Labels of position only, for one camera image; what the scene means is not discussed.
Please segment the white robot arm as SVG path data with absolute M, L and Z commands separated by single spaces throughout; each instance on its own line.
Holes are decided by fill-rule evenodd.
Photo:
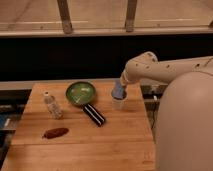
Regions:
M 152 52 L 130 59 L 121 74 L 165 82 L 156 133 L 156 171 L 213 171 L 213 55 L 160 61 Z

